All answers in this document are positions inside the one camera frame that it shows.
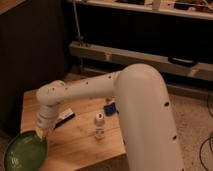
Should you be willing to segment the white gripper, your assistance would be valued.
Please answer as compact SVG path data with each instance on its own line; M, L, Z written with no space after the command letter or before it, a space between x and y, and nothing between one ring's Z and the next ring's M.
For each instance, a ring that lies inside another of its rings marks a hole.
M40 139L45 139L48 136L49 130L55 126L56 119L58 118L59 106L41 105L37 112L36 134Z

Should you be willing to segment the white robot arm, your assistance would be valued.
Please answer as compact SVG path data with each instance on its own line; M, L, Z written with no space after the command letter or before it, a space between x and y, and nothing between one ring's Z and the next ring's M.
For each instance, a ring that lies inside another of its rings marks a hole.
M171 103L161 74L146 64L97 77L54 81L36 93L36 133L48 136L64 100L114 97L131 171L184 171Z

